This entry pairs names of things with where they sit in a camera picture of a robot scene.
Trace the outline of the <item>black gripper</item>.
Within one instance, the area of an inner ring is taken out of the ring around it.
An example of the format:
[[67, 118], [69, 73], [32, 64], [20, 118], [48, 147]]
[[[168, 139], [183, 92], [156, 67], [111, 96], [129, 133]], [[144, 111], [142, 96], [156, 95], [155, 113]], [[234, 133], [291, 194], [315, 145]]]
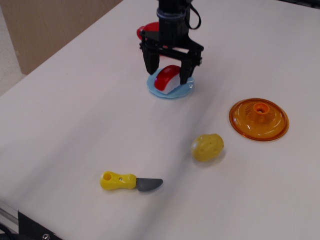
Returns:
[[198, 29], [202, 20], [194, 7], [158, 7], [159, 32], [142, 31], [140, 49], [147, 72], [159, 68], [160, 56], [181, 61], [180, 84], [187, 83], [196, 66], [202, 63], [204, 47], [189, 37], [189, 30]]

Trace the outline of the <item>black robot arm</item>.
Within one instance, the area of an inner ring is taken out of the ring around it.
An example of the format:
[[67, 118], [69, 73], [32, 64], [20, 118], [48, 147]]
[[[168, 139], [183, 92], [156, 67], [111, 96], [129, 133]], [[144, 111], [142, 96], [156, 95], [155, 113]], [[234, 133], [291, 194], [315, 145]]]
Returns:
[[189, 37], [190, 13], [199, 13], [190, 0], [160, 0], [156, 15], [159, 30], [141, 30], [140, 49], [146, 70], [154, 74], [159, 68], [160, 55], [181, 61], [180, 84], [184, 85], [192, 76], [196, 66], [202, 63], [204, 47]]

